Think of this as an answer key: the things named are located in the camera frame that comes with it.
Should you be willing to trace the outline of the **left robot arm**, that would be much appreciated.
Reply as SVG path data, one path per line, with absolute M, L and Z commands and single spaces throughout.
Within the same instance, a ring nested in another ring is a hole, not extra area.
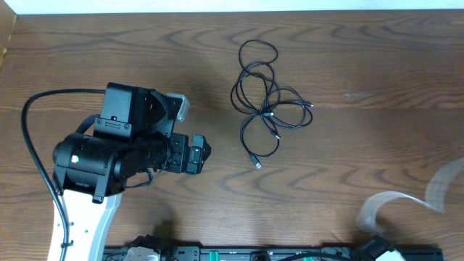
M 49 260 L 59 256 L 58 233 L 67 231 L 66 260 L 100 260 L 127 180 L 161 170 L 196 175 L 211 154 L 206 138 L 174 133 L 189 101 L 181 94 L 107 85 L 101 113 L 59 142 L 53 153 L 54 183 L 65 220 L 54 217 Z

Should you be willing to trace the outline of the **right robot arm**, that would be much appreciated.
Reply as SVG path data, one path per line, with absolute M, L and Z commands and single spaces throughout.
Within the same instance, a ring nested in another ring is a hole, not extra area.
M 358 247 L 352 257 L 359 261 L 405 261 L 402 254 L 380 236 L 374 236 Z

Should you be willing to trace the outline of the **wooden side panel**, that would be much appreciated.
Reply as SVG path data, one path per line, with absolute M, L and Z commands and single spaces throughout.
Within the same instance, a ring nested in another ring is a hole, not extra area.
M 17 14 L 9 7 L 5 0 L 1 0 L 0 10 L 0 63 L 2 65 L 7 53 L 7 47 L 11 41 Z

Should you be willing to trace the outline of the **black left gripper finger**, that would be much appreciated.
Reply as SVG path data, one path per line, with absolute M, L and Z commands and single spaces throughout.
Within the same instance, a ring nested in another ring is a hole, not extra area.
M 170 98 L 154 89 L 151 95 L 151 109 L 149 110 L 149 133 L 161 133 L 163 136 L 172 136 L 181 100 Z
M 211 154 L 211 146 L 203 135 L 194 134 L 191 146 L 191 161 L 203 165 Z

